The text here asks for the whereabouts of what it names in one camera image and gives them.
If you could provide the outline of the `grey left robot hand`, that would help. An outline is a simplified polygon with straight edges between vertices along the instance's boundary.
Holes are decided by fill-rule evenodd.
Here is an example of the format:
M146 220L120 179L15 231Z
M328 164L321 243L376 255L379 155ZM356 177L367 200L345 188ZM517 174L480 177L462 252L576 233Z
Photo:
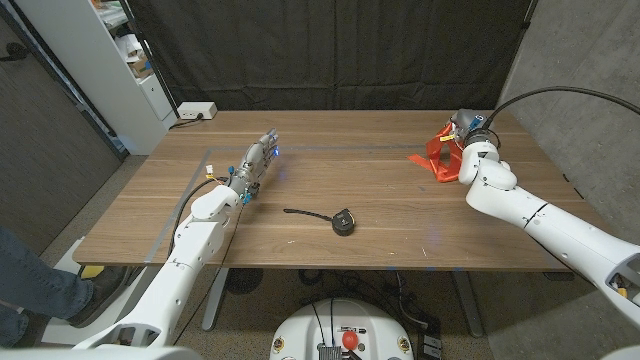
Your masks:
M230 172L226 185L240 196L244 204L257 196L266 170L279 155L278 138L277 130L270 129L247 149L239 166Z

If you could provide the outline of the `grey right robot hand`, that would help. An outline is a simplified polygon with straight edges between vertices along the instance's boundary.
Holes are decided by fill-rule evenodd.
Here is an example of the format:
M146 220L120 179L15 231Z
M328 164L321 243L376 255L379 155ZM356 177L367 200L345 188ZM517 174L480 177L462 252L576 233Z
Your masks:
M451 116L445 134L451 135L461 149L473 143L489 142L490 131L483 128L486 122L487 117L479 111L460 109Z

